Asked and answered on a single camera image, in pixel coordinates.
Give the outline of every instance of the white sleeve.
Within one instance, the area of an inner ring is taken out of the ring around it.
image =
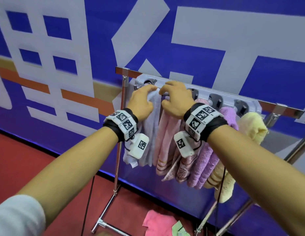
[[[40,203],[28,195],[15,195],[0,204],[0,235],[39,236],[45,230]]]

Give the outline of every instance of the hand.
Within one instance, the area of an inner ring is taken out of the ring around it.
[[[150,91],[155,90],[157,90],[157,86],[148,84],[132,93],[127,108],[133,112],[133,114],[138,118],[139,122],[148,118],[153,111],[152,102],[147,101],[147,95]]]
[[[185,85],[176,81],[168,81],[160,89],[159,94],[163,95],[168,92],[170,95],[170,101],[163,100],[161,102],[163,109],[169,115],[183,119],[187,110],[189,110],[195,103],[192,97],[192,92],[186,89]]]

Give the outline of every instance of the black wristband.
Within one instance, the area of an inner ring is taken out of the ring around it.
[[[189,110],[186,111],[183,120],[186,122],[187,119],[190,117],[191,113],[202,105],[204,105],[204,103],[195,103]],[[211,120],[201,132],[200,140],[207,142],[207,139],[209,135],[213,132],[213,130],[222,125],[228,125],[227,121],[223,117],[219,116]]]
[[[122,110],[126,111],[129,115],[131,115],[131,117],[134,119],[136,124],[138,124],[138,118],[133,114],[133,112],[129,108],[124,108]],[[103,127],[111,128],[115,132],[115,134],[117,135],[118,142],[124,142],[125,141],[123,132],[120,130],[118,125],[115,122],[113,122],[112,120],[106,120],[103,123]]]

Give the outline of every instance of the red carpet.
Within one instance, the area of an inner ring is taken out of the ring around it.
[[[16,194],[53,160],[54,158],[50,155],[0,134],[0,203]],[[46,230],[44,236],[80,236],[90,187],[91,181],[60,213]],[[112,194],[113,183],[95,176],[84,235],[92,235],[90,231]],[[156,206],[153,202],[124,188],[119,191],[104,220],[128,234],[143,236],[146,228],[142,226],[142,222],[151,209],[162,214],[173,215],[177,220],[181,220],[185,229],[190,235],[193,235],[192,225],[189,221],[177,217],[173,213]],[[103,230],[109,231],[100,226],[97,233]]]

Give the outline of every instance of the person's left hand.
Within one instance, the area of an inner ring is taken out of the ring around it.
[[[127,108],[133,112],[139,122],[148,118],[153,111],[152,102],[147,101],[147,95],[150,91],[154,90],[157,90],[157,86],[148,84],[132,93]]]

